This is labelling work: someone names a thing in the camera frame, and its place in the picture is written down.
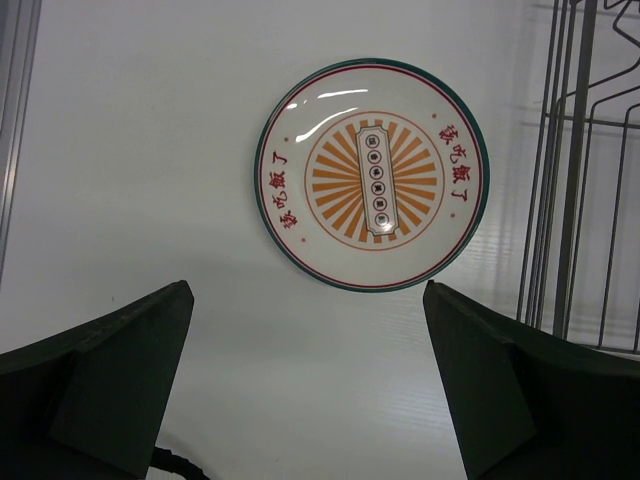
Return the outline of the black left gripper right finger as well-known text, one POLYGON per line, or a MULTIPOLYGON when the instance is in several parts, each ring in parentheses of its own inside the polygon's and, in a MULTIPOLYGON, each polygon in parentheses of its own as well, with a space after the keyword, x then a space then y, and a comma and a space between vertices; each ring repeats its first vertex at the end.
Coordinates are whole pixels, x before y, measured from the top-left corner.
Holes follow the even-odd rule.
POLYGON ((544 333, 443 283, 427 283, 423 306, 468 478, 638 478, 638 362, 544 333))

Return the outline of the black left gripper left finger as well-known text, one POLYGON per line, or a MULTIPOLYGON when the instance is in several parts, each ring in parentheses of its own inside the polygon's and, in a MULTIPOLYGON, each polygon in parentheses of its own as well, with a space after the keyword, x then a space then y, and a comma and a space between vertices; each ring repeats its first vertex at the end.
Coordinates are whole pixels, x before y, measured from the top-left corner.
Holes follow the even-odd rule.
POLYGON ((181 280, 2 354, 2 478, 145 478, 193 307, 181 280))

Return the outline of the orange sunburst plate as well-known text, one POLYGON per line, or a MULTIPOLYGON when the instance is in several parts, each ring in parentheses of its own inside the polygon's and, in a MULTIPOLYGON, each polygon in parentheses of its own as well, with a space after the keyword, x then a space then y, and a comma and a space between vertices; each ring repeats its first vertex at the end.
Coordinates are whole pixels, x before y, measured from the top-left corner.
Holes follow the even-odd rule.
POLYGON ((449 267, 490 186, 486 142, 449 85, 414 65, 326 66, 274 106, 256 146, 262 223, 297 268, 335 288, 392 292, 449 267))

